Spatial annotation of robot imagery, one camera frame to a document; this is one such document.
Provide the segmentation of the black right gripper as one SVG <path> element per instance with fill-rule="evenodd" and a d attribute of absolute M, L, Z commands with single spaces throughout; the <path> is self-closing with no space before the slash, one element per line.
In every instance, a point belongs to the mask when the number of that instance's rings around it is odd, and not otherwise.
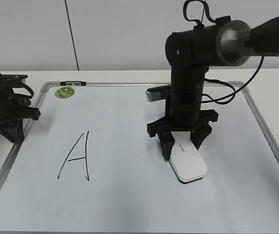
<path fill-rule="evenodd" d="M 199 149 L 203 141 L 208 137 L 212 128 L 208 124 L 218 120 L 218 113 L 215 110 L 201 110 L 198 120 L 191 118 L 176 120 L 173 117 L 162 117 L 147 124 L 147 133 L 150 137 L 158 135 L 164 160 L 169 160 L 175 139 L 170 132 L 190 132 L 190 140 Z"/>

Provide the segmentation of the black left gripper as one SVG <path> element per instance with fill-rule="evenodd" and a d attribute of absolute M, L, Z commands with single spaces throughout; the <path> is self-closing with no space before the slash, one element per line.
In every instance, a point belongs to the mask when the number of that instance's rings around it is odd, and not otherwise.
<path fill-rule="evenodd" d="M 40 117 L 39 108 L 21 106 L 19 104 L 0 104 L 0 135 L 11 143 L 21 143 L 24 140 L 23 119 L 30 118 L 38 120 Z"/>

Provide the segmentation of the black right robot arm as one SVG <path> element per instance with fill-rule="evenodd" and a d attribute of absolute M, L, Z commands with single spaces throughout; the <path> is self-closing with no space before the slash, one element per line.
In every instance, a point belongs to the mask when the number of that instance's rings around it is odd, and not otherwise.
<path fill-rule="evenodd" d="M 174 32 L 166 40 L 171 66 L 170 85 L 147 90 L 149 101 L 165 100 L 165 116 L 147 125 L 149 136 L 158 136 L 162 154 L 169 160 L 175 132 L 188 132 L 199 148 L 211 133 L 214 110 L 202 110 L 205 74 L 210 66 L 240 66 L 250 57 L 279 57 L 279 17 L 255 28 L 229 16 L 211 26 L 198 23 L 192 30 Z"/>

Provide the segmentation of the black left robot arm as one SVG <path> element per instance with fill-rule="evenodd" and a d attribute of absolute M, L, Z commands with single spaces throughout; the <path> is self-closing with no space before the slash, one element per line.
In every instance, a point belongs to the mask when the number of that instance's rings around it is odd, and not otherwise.
<path fill-rule="evenodd" d="M 12 143 L 21 143 L 23 120 L 38 120 L 40 111 L 31 107 L 34 91 L 25 84 L 27 75 L 0 73 L 0 135 Z"/>

